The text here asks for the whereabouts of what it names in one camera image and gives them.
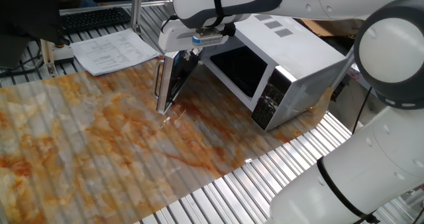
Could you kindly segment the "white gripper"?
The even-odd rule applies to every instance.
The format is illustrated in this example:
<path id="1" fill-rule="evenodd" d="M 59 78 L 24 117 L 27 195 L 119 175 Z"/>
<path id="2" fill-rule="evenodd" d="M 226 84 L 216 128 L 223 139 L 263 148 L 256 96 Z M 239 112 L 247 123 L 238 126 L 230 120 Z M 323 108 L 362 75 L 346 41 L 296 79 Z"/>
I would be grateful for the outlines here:
<path id="1" fill-rule="evenodd" d="M 191 60 L 193 54 L 199 56 L 203 47 L 226 43 L 229 35 L 224 34 L 224 25 L 218 28 L 187 28 L 179 20 L 169 20 L 162 23 L 159 36 L 159 46 L 165 52 L 184 52 L 184 59 Z"/>

